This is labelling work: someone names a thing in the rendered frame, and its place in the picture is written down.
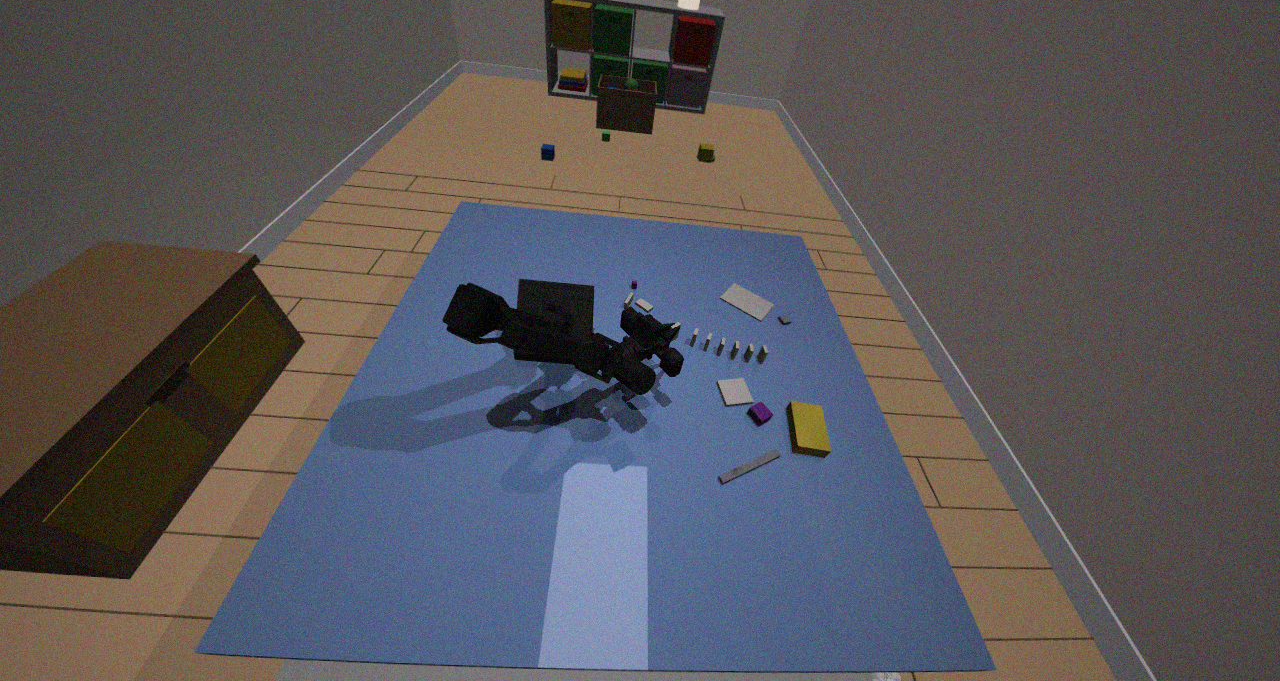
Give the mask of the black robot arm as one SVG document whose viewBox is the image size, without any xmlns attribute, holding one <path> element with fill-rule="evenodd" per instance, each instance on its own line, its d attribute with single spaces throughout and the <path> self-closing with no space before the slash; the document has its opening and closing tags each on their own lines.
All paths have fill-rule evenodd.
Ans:
<svg viewBox="0 0 1280 681">
<path fill-rule="evenodd" d="M 541 315 L 532 315 L 521 308 L 509 308 L 500 297 L 483 285 L 467 283 L 457 285 L 443 323 L 445 330 L 460 335 L 474 344 L 498 343 L 509 349 L 534 349 L 534 352 L 567 358 L 582 374 L 609 384 L 611 378 L 643 396 L 657 380 L 653 367 L 634 358 L 627 347 L 600 333 L 576 333 L 570 335 L 575 321 L 562 306 L 547 303 Z M 662 332 L 662 324 L 652 315 L 641 312 L 630 315 L 626 324 L 631 326 L 628 338 L 639 343 L 640 352 L 655 349 Z M 502 332 L 497 338 L 480 338 L 493 330 Z M 609 348 L 611 346 L 611 348 Z M 602 370 L 602 375 L 596 374 Z"/>
</svg>

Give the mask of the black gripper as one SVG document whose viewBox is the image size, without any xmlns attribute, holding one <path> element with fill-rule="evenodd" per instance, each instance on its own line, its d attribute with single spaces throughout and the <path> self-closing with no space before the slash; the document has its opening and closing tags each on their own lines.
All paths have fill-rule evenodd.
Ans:
<svg viewBox="0 0 1280 681">
<path fill-rule="evenodd" d="M 622 329 L 625 330 L 625 333 L 627 333 L 628 335 L 631 335 L 632 332 L 630 330 L 631 326 L 628 326 L 628 324 L 626 324 L 626 320 L 627 320 L 627 317 L 630 315 L 634 315 L 634 314 L 637 314 L 637 311 L 635 311 L 635 308 L 632 308 L 632 307 L 628 307 L 628 308 L 623 308 L 622 315 L 621 315 L 621 324 L 620 324 L 620 326 L 622 326 Z M 639 343 L 636 340 L 634 340 L 634 339 L 631 340 L 628 338 L 628 335 L 623 335 L 623 342 L 621 342 L 621 344 L 623 344 L 625 347 L 627 347 L 627 349 L 631 353 L 631 356 L 634 358 L 639 358 L 639 361 L 643 361 L 643 358 L 652 358 L 652 356 L 655 353 L 660 358 L 659 367 L 662 367 L 662 370 L 669 378 L 675 378 L 681 371 L 681 367 L 684 365 L 684 356 L 681 356 L 678 353 L 678 349 L 675 349 L 675 348 L 669 347 L 669 342 L 672 342 L 672 339 L 675 338 L 675 335 L 678 333 L 678 329 L 680 329 L 680 326 L 673 326 L 673 329 L 669 330 L 669 326 L 672 326 L 672 325 L 675 325 L 675 324 L 662 324 L 662 332 L 660 332 L 660 334 L 657 338 L 657 342 L 659 342 L 659 347 L 657 347 L 655 349 L 648 349 L 648 352 L 641 353 L 640 348 L 639 348 Z"/>
</svg>

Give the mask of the yellow rectangular block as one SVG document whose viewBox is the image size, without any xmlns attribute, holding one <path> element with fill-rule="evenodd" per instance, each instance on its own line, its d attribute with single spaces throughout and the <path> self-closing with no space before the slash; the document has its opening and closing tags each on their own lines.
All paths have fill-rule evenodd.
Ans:
<svg viewBox="0 0 1280 681">
<path fill-rule="evenodd" d="M 786 415 L 792 452 L 826 458 L 831 451 L 822 406 L 810 406 L 790 399 Z"/>
</svg>

